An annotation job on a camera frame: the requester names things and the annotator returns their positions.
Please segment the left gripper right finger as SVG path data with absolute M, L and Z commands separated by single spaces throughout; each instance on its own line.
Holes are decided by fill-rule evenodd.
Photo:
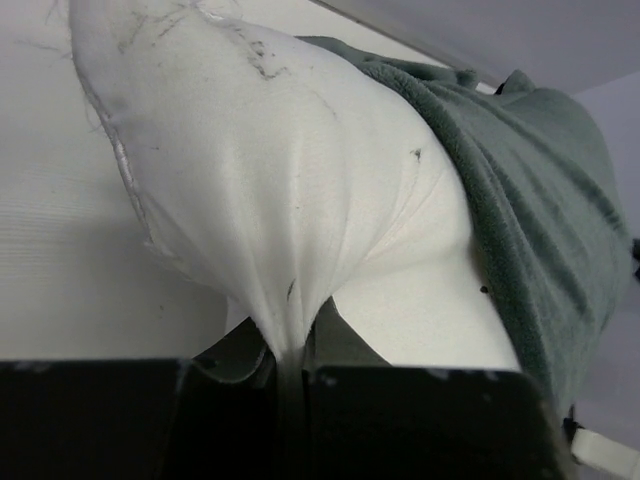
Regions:
M 332 297 L 318 311 L 304 349 L 304 371 L 325 366 L 391 366 L 340 315 Z

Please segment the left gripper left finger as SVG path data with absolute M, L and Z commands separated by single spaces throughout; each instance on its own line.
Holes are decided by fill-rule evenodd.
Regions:
M 207 378 L 229 387 L 264 388 L 275 370 L 273 355 L 251 319 L 245 319 L 192 362 Z

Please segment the white pillow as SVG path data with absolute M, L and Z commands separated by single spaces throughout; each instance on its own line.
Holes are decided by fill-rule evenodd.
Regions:
M 338 55 L 175 1 L 73 1 L 73 62 L 150 245 L 283 366 L 320 307 L 394 365 L 517 370 L 450 156 Z

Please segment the zebra and green pillowcase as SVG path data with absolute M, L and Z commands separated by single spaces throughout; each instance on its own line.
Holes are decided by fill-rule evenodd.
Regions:
M 398 93 L 433 129 L 464 186 L 489 293 L 519 363 L 565 414 L 632 276 L 631 234 L 591 115 L 521 71 L 486 94 L 470 70 L 331 37 L 310 43 Z

